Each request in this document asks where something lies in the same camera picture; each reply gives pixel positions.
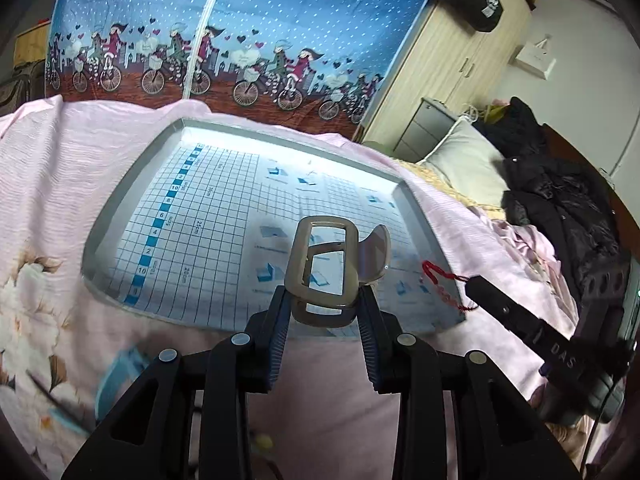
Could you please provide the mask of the yellow wooden box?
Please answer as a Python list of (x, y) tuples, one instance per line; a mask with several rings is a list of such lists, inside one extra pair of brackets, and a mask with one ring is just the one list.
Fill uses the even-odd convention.
[(46, 58), (50, 26), (50, 20), (42, 20), (15, 37), (13, 67), (42, 61)]

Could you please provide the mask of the black puffer jacket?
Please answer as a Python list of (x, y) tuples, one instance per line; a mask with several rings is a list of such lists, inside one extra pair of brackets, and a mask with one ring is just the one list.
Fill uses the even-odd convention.
[(552, 130), (514, 96), (493, 122), (474, 127), (502, 156), (508, 189), (501, 205), (514, 226), (534, 226), (550, 240), (573, 299), (582, 302), (598, 271), (628, 268), (610, 192), (597, 170), (552, 150)]

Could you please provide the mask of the light blue smart watch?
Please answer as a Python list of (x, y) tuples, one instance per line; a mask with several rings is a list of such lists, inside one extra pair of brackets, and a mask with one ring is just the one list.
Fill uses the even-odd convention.
[(98, 426), (111, 411), (125, 389), (132, 385), (149, 364), (149, 358), (136, 347), (119, 352), (102, 376), (98, 390), (96, 390), (93, 424), (86, 425), (68, 408), (62, 408), (61, 404), (58, 404), (55, 408), (50, 408), (49, 414), (63, 427), (88, 436), (88, 434), (92, 433), (93, 428)]

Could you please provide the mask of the pink floral bed sheet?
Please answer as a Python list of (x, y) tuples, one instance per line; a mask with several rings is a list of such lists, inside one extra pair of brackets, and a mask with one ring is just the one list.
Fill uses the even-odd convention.
[[(116, 185), (183, 117), (206, 120), (210, 111), (50, 98), (2, 118), (1, 409), (29, 466), (50, 479), (84, 443), (53, 417), (52, 401), (91, 422), (96, 389), (119, 352), (192, 353), (220, 339), (106, 304), (80, 275), (86, 239)], [(373, 391), (357, 341), (290, 339), (276, 388), (250, 408), (288, 478), (390, 474), (398, 401)]]

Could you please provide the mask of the white grid-lined tray box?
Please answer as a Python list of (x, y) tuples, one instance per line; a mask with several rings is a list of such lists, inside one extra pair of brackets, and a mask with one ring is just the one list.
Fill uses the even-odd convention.
[(464, 319), (457, 286), (432, 284), (422, 263), (446, 266), (408, 184), (251, 128), (181, 119), (142, 152), (94, 222), (85, 281), (115, 306), (213, 330), (239, 330), (283, 283), (298, 222), (334, 216), (361, 236), (390, 231), (378, 305), (413, 333)]

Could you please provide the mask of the beige plastic hair claw clip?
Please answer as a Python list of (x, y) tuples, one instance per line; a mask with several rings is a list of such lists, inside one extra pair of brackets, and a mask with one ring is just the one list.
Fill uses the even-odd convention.
[(362, 238), (354, 222), (308, 216), (298, 222), (284, 287), (297, 322), (343, 328), (356, 318), (360, 287), (378, 281), (390, 266), (390, 231), (379, 224)]

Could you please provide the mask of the white pillow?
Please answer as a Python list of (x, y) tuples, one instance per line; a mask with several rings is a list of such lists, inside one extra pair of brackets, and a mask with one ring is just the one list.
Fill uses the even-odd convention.
[(446, 136), (419, 162), (474, 203), (500, 208), (509, 187), (500, 152), (466, 118), (459, 118)]

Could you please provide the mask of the light wooden wardrobe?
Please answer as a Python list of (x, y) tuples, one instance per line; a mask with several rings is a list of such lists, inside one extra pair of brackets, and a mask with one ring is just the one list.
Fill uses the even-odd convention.
[(432, 0), (400, 49), (356, 140), (394, 148), (425, 98), (455, 113), (488, 104), (532, 17), (525, 0), (500, 2), (498, 26), (477, 32), (448, 4)]

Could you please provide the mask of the dark wooden hair stick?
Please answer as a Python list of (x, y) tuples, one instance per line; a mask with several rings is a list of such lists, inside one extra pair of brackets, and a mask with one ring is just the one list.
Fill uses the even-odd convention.
[(73, 430), (82, 436), (92, 434), (94, 419), (86, 404), (81, 402), (78, 389), (68, 380), (66, 367), (53, 364), (49, 368), (49, 379), (45, 382), (37, 373), (28, 370), (30, 379), (36, 391), (49, 403), (50, 414), (67, 429)]

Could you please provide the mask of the blue bicycle-print fabric wardrobe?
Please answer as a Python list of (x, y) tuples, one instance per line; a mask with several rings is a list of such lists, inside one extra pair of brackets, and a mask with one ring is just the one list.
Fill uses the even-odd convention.
[(47, 96), (353, 136), (428, 0), (56, 0)]

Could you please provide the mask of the grey bedside drawer cabinet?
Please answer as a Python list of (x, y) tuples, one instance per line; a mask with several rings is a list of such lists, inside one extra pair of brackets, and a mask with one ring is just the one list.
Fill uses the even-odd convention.
[(393, 157), (420, 162), (444, 140), (458, 115), (442, 102), (423, 98), (393, 149)]

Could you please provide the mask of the white paper gift bag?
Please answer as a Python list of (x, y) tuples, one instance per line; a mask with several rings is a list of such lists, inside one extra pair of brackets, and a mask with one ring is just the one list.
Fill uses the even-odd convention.
[(514, 58), (514, 65), (538, 78), (548, 80), (556, 58), (549, 52), (550, 35), (544, 36), (537, 42), (528, 42), (521, 47)]

